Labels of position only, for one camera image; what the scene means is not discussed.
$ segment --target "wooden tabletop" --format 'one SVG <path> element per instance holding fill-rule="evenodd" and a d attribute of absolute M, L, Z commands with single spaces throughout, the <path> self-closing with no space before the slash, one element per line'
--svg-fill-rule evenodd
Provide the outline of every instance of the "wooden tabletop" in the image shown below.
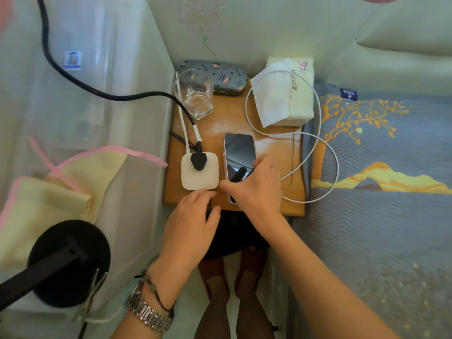
<path fill-rule="evenodd" d="M 255 132 L 245 116 L 245 98 L 250 86 L 241 96 L 214 95 L 213 113 L 196 121 L 199 133 L 202 137 L 202 150 L 204 152 L 213 152 L 218 156 L 220 163 L 220 180 L 225 178 L 225 167 L 223 161 L 223 136 L 225 133 L 245 133 L 254 137 L 257 156 L 264 153 L 271 153 L 281 172 L 285 176 L 301 163 L 301 140 L 300 135 L 280 136 L 278 139 L 269 138 Z M 269 126 L 262 128 L 257 114 L 256 104 L 253 94 L 248 100 L 248 114 L 251 123 L 264 133 L 286 133 L 294 132 L 296 127 L 289 126 Z M 189 140 L 196 143 L 193 129 L 189 120 L 184 115 L 185 124 L 189 134 Z M 172 131 L 180 136 L 184 136 L 182 125 L 180 123 L 179 111 L 177 105 L 174 107 Z M 166 168 L 165 189 L 163 192 L 164 204 L 177 204 L 182 197 L 189 194 L 190 191 L 182 187 L 181 182 L 181 159 L 185 154 L 185 144 L 171 136 L 168 151 L 168 167 Z M 283 196 L 297 200 L 305 201 L 305 187 L 303 183 L 302 170 L 299 169 L 291 176 L 281 181 Z M 226 193 L 219 187 L 215 189 L 218 195 L 212 199 L 212 207 L 220 205 L 226 210 L 240 210 L 237 205 L 227 201 Z M 281 213 L 285 216 L 304 216 L 305 205 L 282 200 Z"/>

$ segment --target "gray bedspread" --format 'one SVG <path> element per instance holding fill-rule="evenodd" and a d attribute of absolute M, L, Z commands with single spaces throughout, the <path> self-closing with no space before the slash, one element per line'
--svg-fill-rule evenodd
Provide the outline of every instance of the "gray bedspread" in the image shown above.
<path fill-rule="evenodd" d="M 317 90 L 339 182 L 295 231 L 402 338 L 452 338 L 452 101 Z M 328 190 L 328 149 L 305 174 L 309 199 Z"/>

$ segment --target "silver watch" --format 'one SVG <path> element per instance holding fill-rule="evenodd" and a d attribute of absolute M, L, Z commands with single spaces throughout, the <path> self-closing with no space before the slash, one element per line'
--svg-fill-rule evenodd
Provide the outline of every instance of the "silver watch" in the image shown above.
<path fill-rule="evenodd" d="M 166 332 L 170 329 L 173 319 L 169 316 L 161 315 L 144 301 L 141 296 L 143 285 L 144 281 L 140 280 L 133 293 L 127 299 L 125 306 L 138 316 L 145 325 L 158 332 Z"/>

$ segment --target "round black base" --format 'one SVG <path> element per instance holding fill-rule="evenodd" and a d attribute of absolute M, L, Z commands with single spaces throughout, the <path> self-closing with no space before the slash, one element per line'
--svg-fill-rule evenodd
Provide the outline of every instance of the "round black base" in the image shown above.
<path fill-rule="evenodd" d="M 34 244 L 28 266 L 67 245 L 74 238 L 88 260 L 76 260 L 40 283 L 34 293 L 44 303 L 57 308 L 70 308 L 86 301 L 96 269 L 97 281 L 110 269 L 110 246 L 96 226 L 81 220 L 60 222 L 45 231 Z"/>

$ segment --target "smartphone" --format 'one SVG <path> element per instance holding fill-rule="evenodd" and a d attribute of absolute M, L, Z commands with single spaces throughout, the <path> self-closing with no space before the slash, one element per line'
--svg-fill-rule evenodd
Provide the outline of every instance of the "smartphone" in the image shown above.
<path fill-rule="evenodd" d="M 254 138 L 249 134 L 226 133 L 224 136 L 225 175 L 231 182 L 243 181 L 253 170 L 256 160 Z M 230 203 L 235 200 L 228 195 Z"/>

